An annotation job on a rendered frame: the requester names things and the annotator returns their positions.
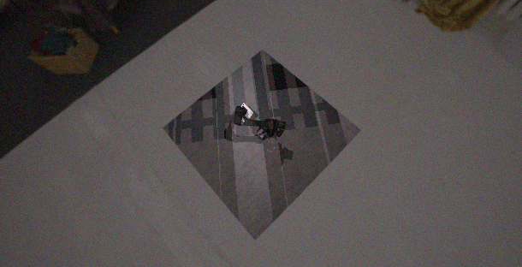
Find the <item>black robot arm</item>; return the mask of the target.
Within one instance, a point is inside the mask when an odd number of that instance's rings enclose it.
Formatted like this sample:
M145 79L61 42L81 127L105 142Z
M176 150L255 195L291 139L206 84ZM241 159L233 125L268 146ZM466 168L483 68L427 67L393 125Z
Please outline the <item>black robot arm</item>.
M285 129L286 122L278 121L277 119L267 119L266 121L250 120L245 117L246 113L247 109L244 106L236 106L234 114L235 125L264 127L266 128L265 133L269 137L272 137L274 135L274 130L277 130L277 128ZM243 119L245 119L245 121L244 124L241 125L242 117Z

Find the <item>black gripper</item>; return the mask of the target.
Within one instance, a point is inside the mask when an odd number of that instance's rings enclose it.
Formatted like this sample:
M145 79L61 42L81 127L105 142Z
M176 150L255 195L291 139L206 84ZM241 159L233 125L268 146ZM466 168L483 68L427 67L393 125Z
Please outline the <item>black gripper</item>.
M283 134L283 130L279 128L279 130L274 130L276 133L276 136L280 137Z

